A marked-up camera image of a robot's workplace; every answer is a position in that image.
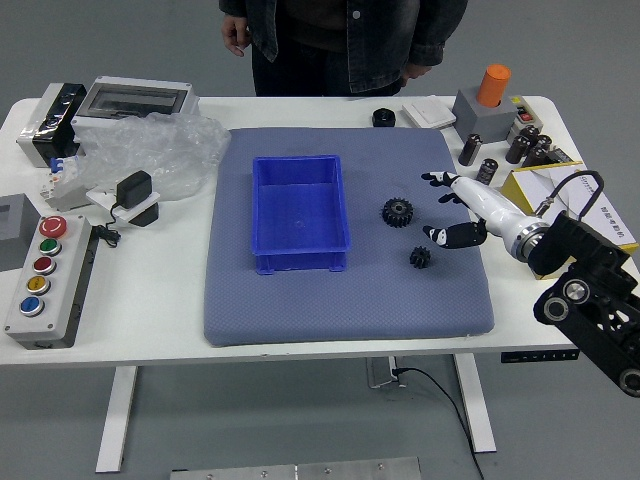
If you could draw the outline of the person's left hand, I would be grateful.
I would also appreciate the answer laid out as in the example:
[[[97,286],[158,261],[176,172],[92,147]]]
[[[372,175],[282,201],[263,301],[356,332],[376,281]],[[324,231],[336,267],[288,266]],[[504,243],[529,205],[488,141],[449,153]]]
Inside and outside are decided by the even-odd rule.
[[[416,80],[431,70],[430,66],[417,65],[413,63],[407,63],[402,71],[401,79],[402,85],[406,86],[410,80]]]

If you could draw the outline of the person's right hand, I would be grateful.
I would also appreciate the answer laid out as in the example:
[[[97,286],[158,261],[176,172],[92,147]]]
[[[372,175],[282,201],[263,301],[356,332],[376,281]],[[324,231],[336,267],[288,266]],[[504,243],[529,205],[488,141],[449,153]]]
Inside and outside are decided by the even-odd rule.
[[[221,34],[225,48],[238,57],[243,57],[252,43],[246,17],[226,14],[221,24]]]

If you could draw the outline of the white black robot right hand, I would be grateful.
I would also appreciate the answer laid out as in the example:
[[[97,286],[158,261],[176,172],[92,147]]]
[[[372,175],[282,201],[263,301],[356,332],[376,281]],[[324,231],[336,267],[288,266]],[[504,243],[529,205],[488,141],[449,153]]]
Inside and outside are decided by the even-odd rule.
[[[451,172],[428,172],[421,175],[431,186],[446,186],[451,192],[439,199],[465,205],[477,217],[447,228],[425,226],[423,231],[437,245],[460,249],[482,244],[488,234],[503,240],[506,251],[524,262],[532,249],[533,238],[547,228],[537,217],[526,215],[512,201],[481,182]]]

